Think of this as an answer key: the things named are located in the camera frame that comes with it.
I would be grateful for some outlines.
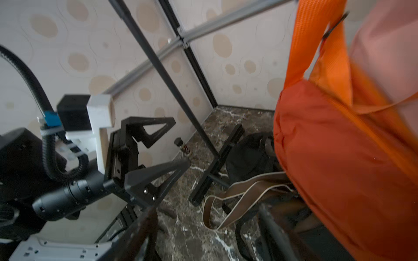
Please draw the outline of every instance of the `metal bracket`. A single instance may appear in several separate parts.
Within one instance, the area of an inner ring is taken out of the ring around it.
[[[125,175],[125,190],[140,205],[145,207],[158,206],[176,181],[188,170],[190,161],[187,158],[160,165],[133,170]],[[151,182],[172,172],[158,187]]]
[[[144,126],[165,124],[158,131],[153,134],[148,134]],[[165,133],[167,133],[176,121],[173,117],[164,118],[147,118],[147,117],[129,117],[122,120],[120,124],[120,146],[127,146],[129,140],[128,136],[135,138],[137,142],[142,142],[145,147],[150,148],[156,143]]]
[[[183,47],[183,50],[186,50],[187,48],[190,47],[190,43],[189,42],[183,43],[182,47]]]
[[[96,261],[106,253],[112,242],[94,245],[55,243],[30,236],[26,241],[20,242],[9,261]]]

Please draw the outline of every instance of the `black metal pole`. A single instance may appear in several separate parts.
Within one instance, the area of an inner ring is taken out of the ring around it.
[[[220,177],[217,177],[214,174],[210,174],[209,177],[211,179],[213,179],[213,181],[217,182],[219,185],[221,185],[224,188],[229,188],[231,186],[228,182],[226,182],[225,180],[221,179]]]
[[[171,8],[171,5],[168,0],[158,0],[160,2],[161,8],[163,9],[163,12],[165,13],[168,22],[171,25],[171,28],[173,29],[176,36],[180,36],[178,32],[178,28],[180,27],[180,23],[178,22],[178,19],[176,15],[174,14],[173,9]],[[215,96],[212,93],[212,90],[209,87],[209,83],[207,82],[202,69],[200,68],[199,63],[197,62],[196,57],[194,56],[193,51],[191,50],[191,47],[187,47],[184,49],[184,53],[187,57],[187,59],[190,62],[191,67],[193,68],[197,79],[199,80],[200,84],[202,85],[203,91],[206,93],[206,96],[208,97],[208,100],[212,107],[216,108],[218,106],[218,103],[216,101]]]
[[[120,16],[120,18],[125,22],[126,26],[128,27],[129,31],[133,34],[138,44],[142,47],[145,54],[147,55],[148,59],[150,59],[151,63],[153,64],[154,68],[160,74],[161,78],[170,89],[171,93],[176,98],[177,102],[180,104],[180,107],[184,110],[184,113],[192,122],[193,126],[196,128],[197,132],[202,137],[203,141],[208,146],[209,150],[212,152],[213,156],[219,159],[219,153],[213,146],[212,142],[210,141],[209,137],[206,135],[205,131],[203,130],[202,126],[200,126],[198,120],[196,119],[195,115],[191,111],[190,107],[184,100],[183,96],[181,95],[180,91],[177,89],[176,85],[174,84],[171,77],[168,75],[166,69],[164,68],[161,61],[158,59],[158,56],[155,54],[154,50],[151,48],[150,44],[148,43],[145,36],[142,34],[140,28],[136,24],[135,20],[133,19],[128,7],[126,6],[123,0],[109,0],[110,4],[112,5],[113,9],[116,13]]]

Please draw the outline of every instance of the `wall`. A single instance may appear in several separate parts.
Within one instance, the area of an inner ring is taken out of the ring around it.
[[[152,0],[127,0],[134,18],[159,50],[174,34]],[[124,23],[106,0],[4,0],[0,2],[0,44],[15,52],[43,86],[52,106],[64,94],[98,94],[146,60]],[[212,111],[181,49],[163,61],[197,119]],[[0,59],[0,134],[26,127],[40,136],[40,112],[19,74]],[[152,166],[174,158],[176,137],[195,129],[158,73],[150,70],[115,98],[116,126],[128,116],[174,117],[176,125],[149,150],[138,145],[139,163]],[[48,222],[41,236],[92,243],[125,206],[110,195],[82,211],[80,219]]]
[[[183,27],[189,30],[249,1],[171,2]],[[347,44],[375,2],[348,0]],[[292,1],[191,43],[219,104],[275,109],[286,76],[296,11],[297,3]]]

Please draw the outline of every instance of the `wallpaper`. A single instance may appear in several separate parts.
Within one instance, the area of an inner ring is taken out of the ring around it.
[[[152,0],[126,0],[155,51],[174,37]],[[3,0],[0,44],[16,53],[43,86],[55,108],[64,94],[99,94],[147,58],[107,0]],[[163,64],[197,119],[212,111],[194,73],[178,49]],[[0,59],[0,134],[26,127],[40,136],[40,111],[20,75]],[[174,117],[176,125],[150,149],[142,144],[139,164],[172,160],[176,137],[188,140],[195,129],[155,70],[115,97],[116,126],[129,116]],[[152,133],[158,127],[147,127]],[[78,164],[77,160],[69,163]],[[40,235],[62,242],[92,243],[125,206],[114,195],[89,205],[79,220],[48,222]]]
[[[249,0],[171,0],[185,30]],[[376,0],[348,0],[349,45]],[[216,100],[222,105],[274,110],[283,89],[296,18],[292,1],[195,41],[191,46]]]

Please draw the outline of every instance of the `orange bag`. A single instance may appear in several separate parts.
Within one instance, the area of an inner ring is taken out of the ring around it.
[[[394,106],[418,94],[390,104],[350,61],[338,23],[345,3],[299,1],[274,118],[276,155],[355,259],[418,259],[418,139]],[[327,26],[335,25],[321,43]],[[320,57],[304,80],[320,43]]]

